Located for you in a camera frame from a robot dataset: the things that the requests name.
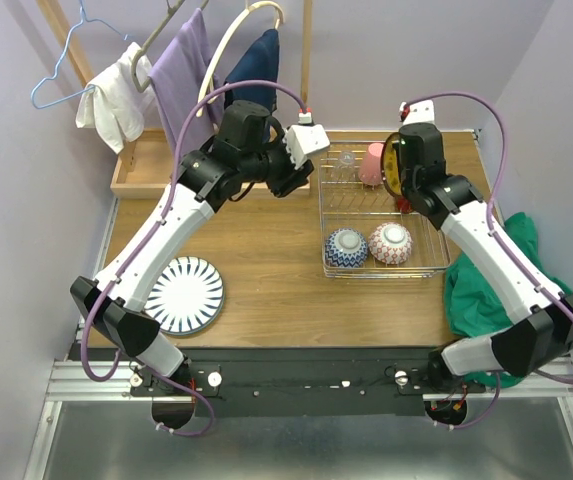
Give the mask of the yellow patterned plate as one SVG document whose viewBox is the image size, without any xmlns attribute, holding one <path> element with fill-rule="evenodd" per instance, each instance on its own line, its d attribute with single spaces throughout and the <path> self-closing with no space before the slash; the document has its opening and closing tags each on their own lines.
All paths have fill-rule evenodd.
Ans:
<svg viewBox="0 0 573 480">
<path fill-rule="evenodd" d="M 399 141 L 399 133 L 393 132 L 386 139 L 380 158 L 384 187 L 394 197 L 402 196 L 399 179 Z"/>
</svg>

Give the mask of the pink cup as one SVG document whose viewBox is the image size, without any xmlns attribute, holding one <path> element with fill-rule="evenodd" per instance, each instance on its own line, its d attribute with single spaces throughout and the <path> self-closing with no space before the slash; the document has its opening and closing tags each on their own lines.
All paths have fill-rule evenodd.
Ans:
<svg viewBox="0 0 573 480">
<path fill-rule="evenodd" d="M 371 143 L 366 148 L 361 164 L 358 169 L 359 180 L 367 185 L 377 187 L 382 184 L 381 155 L 384 144 Z"/>
</svg>

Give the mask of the clear drinking glass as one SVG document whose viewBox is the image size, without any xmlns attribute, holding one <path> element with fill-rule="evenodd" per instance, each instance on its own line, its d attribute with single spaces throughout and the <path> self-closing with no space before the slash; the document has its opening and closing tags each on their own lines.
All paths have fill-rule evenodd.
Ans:
<svg viewBox="0 0 573 480">
<path fill-rule="evenodd" d="M 332 179 L 335 182 L 352 182 L 355 178 L 356 156 L 352 151 L 341 151 L 333 167 Z"/>
</svg>

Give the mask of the red white patterned bowl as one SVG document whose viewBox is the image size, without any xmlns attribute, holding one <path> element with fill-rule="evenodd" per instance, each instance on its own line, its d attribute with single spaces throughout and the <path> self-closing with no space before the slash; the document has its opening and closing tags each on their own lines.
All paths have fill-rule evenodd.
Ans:
<svg viewBox="0 0 573 480">
<path fill-rule="evenodd" d="M 368 247 L 377 261 L 386 265 L 400 265 L 410 258 L 413 239 L 403 225 L 387 222 L 373 230 L 368 239 Z"/>
</svg>

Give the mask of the blue white patterned bowl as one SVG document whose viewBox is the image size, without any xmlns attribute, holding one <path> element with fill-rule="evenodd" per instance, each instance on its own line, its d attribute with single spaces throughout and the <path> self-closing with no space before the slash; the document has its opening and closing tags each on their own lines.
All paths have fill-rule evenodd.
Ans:
<svg viewBox="0 0 573 480">
<path fill-rule="evenodd" d="M 337 268 L 360 268 L 368 257 L 367 240 L 359 231 L 343 227 L 334 230 L 324 243 L 324 261 Z"/>
</svg>

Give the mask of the red floral plate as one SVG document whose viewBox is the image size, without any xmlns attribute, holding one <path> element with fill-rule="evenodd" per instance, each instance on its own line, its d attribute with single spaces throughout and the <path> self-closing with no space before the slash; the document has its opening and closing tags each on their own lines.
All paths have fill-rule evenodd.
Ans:
<svg viewBox="0 0 573 480">
<path fill-rule="evenodd" d="M 404 197 L 396 197 L 395 198 L 395 205 L 397 210 L 403 214 L 409 214 L 414 211 L 411 203 Z"/>
</svg>

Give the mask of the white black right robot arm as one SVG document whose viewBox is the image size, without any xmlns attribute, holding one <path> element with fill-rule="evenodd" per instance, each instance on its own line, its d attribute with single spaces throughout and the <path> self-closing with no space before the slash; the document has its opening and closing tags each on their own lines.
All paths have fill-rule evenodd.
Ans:
<svg viewBox="0 0 573 480">
<path fill-rule="evenodd" d="M 446 171 L 441 132 L 431 123 L 399 130 L 401 192 L 412 209 L 448 236 L 483 275 L 510 325 L 457 340 L 433 355 L 426 379 L 446 392 L 473 372 L 525 377 L 573 348 L 573 293 L 550 281 L 487 211 L 481 193 Z"/>
</svg>

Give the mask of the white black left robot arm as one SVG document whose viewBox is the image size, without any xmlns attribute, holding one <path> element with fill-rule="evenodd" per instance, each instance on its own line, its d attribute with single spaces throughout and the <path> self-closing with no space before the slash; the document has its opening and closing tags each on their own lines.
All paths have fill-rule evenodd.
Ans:
<svg viewBox="0 0 573 480">
<path fill-rule="evenodd" d="M 265 107 L 244 100 L 224 111 L 217 133 L 184 154 L 159 203 L 121 253 L 94 278 L 77 277 L 71 296 L 87 329 L 96 328 L 118 349 L 149 367 L 167 395 L 188 380 L 183 353 L 144 306 L 155 283 L 185 242 L 244 184 L 266 184 L 283 198 L 306 184 L 312 153 L 328 138 L 310 109 L 283 128 Z"/>
</svg>

